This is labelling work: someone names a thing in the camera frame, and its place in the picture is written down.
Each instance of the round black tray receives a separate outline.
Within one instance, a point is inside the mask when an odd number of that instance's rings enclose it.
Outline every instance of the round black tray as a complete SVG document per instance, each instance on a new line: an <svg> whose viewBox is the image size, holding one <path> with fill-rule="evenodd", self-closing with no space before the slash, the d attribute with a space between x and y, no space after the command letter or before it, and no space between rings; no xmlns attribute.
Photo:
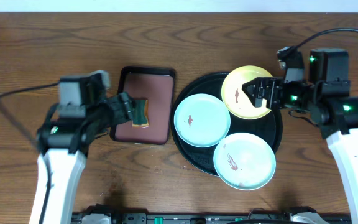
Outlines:
<svg viewBox="0 0 358 224"><path fill-rule="evenodd" d="M178 105L188 96L198 93L206 93L222 100L222 83L228 74L229 73L227 72L213 73L200 77L190 83L179 94L175 104L173 105L170 117L173 140L180 153L195 167L199 168L203 172L206 172L207 174L215 176L218 175L215 171L213 163L213 155L216 145L201 148L187 144L178 136L173 123L173 117ZM231 125L227 135L233 133L254 134L265 140L273 149L273 152L276 153L283 134L283 121L279 110L272 110L266 116L253 120L241 119L230 113L230 119Z"/></svg>

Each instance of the wooden table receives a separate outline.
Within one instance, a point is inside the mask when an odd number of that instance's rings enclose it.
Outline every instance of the wooden table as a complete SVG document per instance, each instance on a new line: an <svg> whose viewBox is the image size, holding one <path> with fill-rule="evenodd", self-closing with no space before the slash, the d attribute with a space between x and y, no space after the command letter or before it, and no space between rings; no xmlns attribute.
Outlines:
<svg viewBox="0 0 358 224"><path fill-rule="evenodd" d="M242 65L282 76L276 51L333 27L357 27L358 14L0 13L0 93L56 82L61 75L104 69L117 91L126 65L172 67L175 98L192 80ZM322 36L303 47L342 47L350 53L352 94L358 95L358 35ZM33 133L58 101L56 88L4 100ZM113 142L91 145L75 211L96 203L149 212L247 213L309 205L349 213L336 163L318 129L282 111L284 134L274 178L244 192L187 162L172 137L164 146ZM0 223L29 220L37 153L0 114Z"/></svg>

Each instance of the green sponge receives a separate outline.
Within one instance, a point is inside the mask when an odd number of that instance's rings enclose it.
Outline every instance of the green sponge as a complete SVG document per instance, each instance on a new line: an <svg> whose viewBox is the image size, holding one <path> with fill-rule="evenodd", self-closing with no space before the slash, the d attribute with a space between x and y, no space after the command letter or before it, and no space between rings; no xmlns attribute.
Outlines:
<svg viewBox="0 0 358 224"><path fill-rule="evenodd" d="M149 119L147 117L147 110L149 108L148 100L135 100L134 105L134 119L132 120L132 127L144 128L149 126Z"/></svg>

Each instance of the white wall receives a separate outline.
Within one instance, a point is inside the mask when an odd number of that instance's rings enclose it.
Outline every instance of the white wall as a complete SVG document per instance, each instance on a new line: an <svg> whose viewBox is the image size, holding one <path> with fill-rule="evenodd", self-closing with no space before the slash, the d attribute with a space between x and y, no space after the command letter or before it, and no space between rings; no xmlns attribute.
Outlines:
<svg viewBox="0 0 358 224"><path fill-rule="evenodd" d="M0 12L358 12L358 0L0 0Z"/></svg>

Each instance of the yellow plate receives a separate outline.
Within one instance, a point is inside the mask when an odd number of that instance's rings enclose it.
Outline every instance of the yellow plate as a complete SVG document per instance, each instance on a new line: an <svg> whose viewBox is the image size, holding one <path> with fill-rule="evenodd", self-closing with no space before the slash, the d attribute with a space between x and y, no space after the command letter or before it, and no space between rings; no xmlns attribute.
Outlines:
<svg viewBox="0 0 358 224"><path fill-rule="evenodd" d="M257 119L270 112L270 109L266 108L267 100L263 100L260 108L255 108L241 90L242 84L257 77L272 77L272 75L263 68L248 65L233 70L223 81L221 91L223 103L239 118Z"/></svg>

